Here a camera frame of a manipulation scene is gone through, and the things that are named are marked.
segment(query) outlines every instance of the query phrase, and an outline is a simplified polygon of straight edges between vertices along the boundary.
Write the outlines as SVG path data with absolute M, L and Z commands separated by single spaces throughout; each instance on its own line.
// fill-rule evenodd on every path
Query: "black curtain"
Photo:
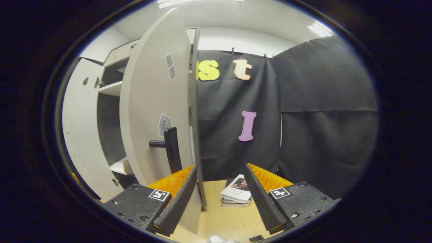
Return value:
M 283 117 L 278 174 L 344 197 L 367 166 L 378 131 L 371 76 L 336 36 L 297 45 L 271 63 Z
M 235 59 L 252 65 L 250 80 L 235 77 Z M 205 181 L 235 178 L 246 163 L 276 172 L 280 150 L 279 86 L 270 60 L 252 54 L 199 51 L 199 60 L 218 62 L 217 80 L 198 81 L 198 115 Z M 257 113 L 253 140 L 238 140 L 243 111 Z

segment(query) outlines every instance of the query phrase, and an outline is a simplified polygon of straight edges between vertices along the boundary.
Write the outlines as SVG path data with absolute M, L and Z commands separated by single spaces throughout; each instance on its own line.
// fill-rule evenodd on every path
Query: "open cabinet door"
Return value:
M 97 122 L 97 77 L 103 67 L 81 59 L 73 71 L 63 99 L 62 126 L 67 151 L 78 173 L 104 201 L 123 191 L 102 150 Z
M 142 36 L 129 59 L 120 94 L 120 127 L 126 155 L 141 185 L 171 175 L 159 122 L 177 128 L 182 168 L 192 163 L 189 135 L 188 75 L 191 43 L 177 8 L 160 17 Z M 197 233 L 201 201 L 197 187 L 180 225 Z

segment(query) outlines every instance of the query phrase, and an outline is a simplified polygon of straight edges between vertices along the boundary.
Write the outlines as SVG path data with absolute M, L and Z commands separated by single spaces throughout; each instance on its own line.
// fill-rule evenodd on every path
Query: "wooden table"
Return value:
M 200 213 L 198 234 L 193 234 L 181 225 L 177 225 L 174 233 L 166 238 L 178 242 L 205 243 L 208 237 L 217 234 L 227 240 L 249 243 L 249 238 L 257 235 L 262 235 L 264 239 L 270 237 L 253 199 L 249 207 L 221 206 L 220 192 L 225 188 L 225 183 L 226 180 L 203 183 L 207 207 L 206 211 Z

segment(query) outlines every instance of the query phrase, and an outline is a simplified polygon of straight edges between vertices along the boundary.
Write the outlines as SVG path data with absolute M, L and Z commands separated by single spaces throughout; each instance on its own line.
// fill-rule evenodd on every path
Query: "black door handle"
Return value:
M 177 128 L 172 127 L 164 131 L 165 141 L 150 140 L 150 147 L 164 147 L 166 149 L 166 156 L 168 157 L 168 164 L 171 173 L 176 173 L 182 170 L 180 161 L 180 151 L 178 149 Z

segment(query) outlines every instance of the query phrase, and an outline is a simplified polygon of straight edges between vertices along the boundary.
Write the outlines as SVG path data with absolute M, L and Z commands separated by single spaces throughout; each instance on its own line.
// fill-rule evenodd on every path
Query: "stack of books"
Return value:
M 222 207 L 248 207 L 251 204 L 251 192 L 243 175 L 226 180 L 225 189 L 220 194 Z

